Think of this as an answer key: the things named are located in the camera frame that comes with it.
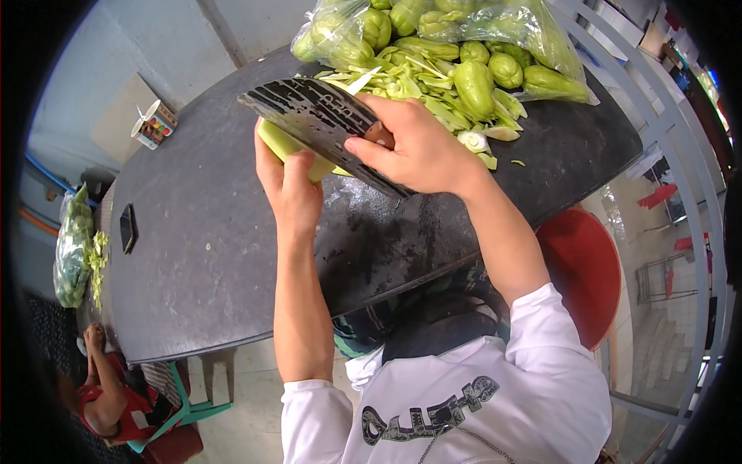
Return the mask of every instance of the dark table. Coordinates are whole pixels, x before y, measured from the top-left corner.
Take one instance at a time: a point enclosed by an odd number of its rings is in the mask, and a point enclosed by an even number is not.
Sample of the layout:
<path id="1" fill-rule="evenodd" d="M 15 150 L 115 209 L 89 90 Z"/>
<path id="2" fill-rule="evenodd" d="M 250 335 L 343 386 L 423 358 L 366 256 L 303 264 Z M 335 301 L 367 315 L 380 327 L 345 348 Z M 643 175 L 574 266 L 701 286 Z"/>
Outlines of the dark table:
<path id="1" fill-rule="evenodd" d="M 172 136 L 124 166 L 113 221 L 132 203 L 139 240 L 123 255 L 114 224 L 109 266 L 114 326 L 129 361 L 177 359 L 271 336 L 275 222 L 255 175 L 257 116 L 236 98 L 255 85 L 319 70 L 288 47 L 271 52 L 189 103 Z M 520 139 L 491 142 L 499 158 L 493 176 L 533 226 L 607 183 L 641 152 L 608 92 L 592 76 L 588 84 L 600 105 L 529 102 Z M 452 195 L 398 204 L 334 175 L 323 188 L 315 258 L 333 316 L 479 256 L 464 205 Z"/>

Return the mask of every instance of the wooden handle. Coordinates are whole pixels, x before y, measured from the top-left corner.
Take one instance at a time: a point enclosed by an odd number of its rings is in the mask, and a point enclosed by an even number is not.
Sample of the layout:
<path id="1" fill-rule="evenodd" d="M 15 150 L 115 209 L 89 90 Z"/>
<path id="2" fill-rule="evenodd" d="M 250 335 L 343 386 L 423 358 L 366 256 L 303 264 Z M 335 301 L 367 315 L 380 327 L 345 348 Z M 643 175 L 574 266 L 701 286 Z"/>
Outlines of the wooden handle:
<path id="1" fill-rule="evenodd" d="M 394 149 L 394 136 L 384 127 L 381 121 L 376 121 L 369 127 L 369 130 L 364 134 L 364 139 L 378 143 L 389 150 Z"/>

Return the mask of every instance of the white shirt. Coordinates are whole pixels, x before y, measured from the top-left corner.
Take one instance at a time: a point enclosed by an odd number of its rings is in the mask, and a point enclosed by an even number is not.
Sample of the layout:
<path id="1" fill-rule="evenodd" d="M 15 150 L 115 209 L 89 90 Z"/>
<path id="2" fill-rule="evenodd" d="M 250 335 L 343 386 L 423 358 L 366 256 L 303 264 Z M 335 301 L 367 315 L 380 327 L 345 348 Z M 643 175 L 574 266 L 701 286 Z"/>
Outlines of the white shirt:
<path id="1" fill-rule="evenodd" d="M 325 380 L 287 382 L 285 463 L 593 464 L 611 432 L 605 377 L 580 344 L 552 284 L 513 303 L 508 346 L 483 336 L 440 356 L 393 359 L 382 349 L 346 363 L 361 403 Z"/>

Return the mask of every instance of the clear plastic bag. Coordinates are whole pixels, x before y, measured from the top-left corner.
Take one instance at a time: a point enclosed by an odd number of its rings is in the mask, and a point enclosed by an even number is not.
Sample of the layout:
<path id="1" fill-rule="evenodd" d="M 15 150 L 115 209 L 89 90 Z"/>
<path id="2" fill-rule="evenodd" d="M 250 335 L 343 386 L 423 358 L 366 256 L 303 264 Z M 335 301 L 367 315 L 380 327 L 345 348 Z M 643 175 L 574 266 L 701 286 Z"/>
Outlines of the clear plastic bag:
<path id="1" fill-rule="evenodd" d="M 54 292 L 63 307 L 77 308 L 88 284 L 90 265 L 86 255 L 93 246 L 93 212 L 88 206 L 88 187 L 75 195 L 66 193 L 59 210 L 59 235 L 53 266 Z"/>
<path id="2" fill-rule="evenodd" d="M 388 22 L 374 9 L 387 5 L 391 9 L 383 14 Z M 319 61 L 341 70 L 373 68 L 375 53 L 400 37 L 419 36 L 434 42 L 479 40 L 493 53 L 512 55 L 521 67 L 543 65 L 524 69 L 522 91 L 513 94 L 519 100 L 600 103 L 585 84 L 574 46 L 543 0 L 318 0 L 306 17 L 309 22 L 301 27 L 291 48 L 305 62 Z M 385 35 L 388 24 L 390 38 Z"/>

